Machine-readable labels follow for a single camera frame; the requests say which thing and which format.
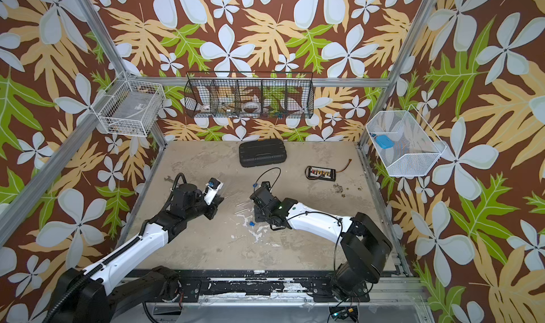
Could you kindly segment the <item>clear test tube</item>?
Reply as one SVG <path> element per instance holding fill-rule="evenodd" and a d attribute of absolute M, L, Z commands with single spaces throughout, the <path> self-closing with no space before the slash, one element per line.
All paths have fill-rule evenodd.
<path fill-rule="evenodd" d="M 242 209 L 242 210 L 239 210 L 238 212 L 235 212 L 234 214 L 235 214 L 235 215 L 238 215 L 238 214 L 242 214 L 242 213 L 250 212 L 250 211 L 253 211 L 253 208 Z"/>
<path fill-rule="evenodd" d="M 253 202 L 251 200 L 248 200 L 248 201 L 237 204 L 236 207 L 240 207 L 240 208 L 242 208 L 242 207 L 251 207 L 252 205 L 253 205 Z"/>

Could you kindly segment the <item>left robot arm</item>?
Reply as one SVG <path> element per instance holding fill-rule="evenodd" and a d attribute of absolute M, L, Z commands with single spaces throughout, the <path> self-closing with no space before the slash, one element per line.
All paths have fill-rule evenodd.
<path fill-rule="evenodd" d="M 51 296 L 45 322 L 110 322 L 120 314 L 151 300 L 181 298 L 179 275 L 159 266 L 145 276 L 123 279 L 147 257 L 172 242 L 190 221 L 213 219 L 223 202 L 223 182 L 211 178 L 201 191 L 179 173 L 160 212 L 143 222 L 139 233 L 83 270 L 66 271 Z"/>

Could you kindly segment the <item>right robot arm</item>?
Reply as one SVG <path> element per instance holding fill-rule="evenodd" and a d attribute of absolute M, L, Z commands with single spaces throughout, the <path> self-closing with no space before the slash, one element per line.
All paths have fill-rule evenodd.
<path fill-rule="evenodd" d="M 336 264 L 330 278 L 332 293 L 340 300 L 370 300 L 369 293 L 379 283 L 393 245 L 377 224 L 361 212 L 355 216 L 338 216 L 321 212 L 296 199 L 279 200 L 271 192 L 274 184 L 256 180 L 250 200 L 257 222 L 269 224 L 272 231 L 304 231 L 334 243 L 346 262 Z"/>

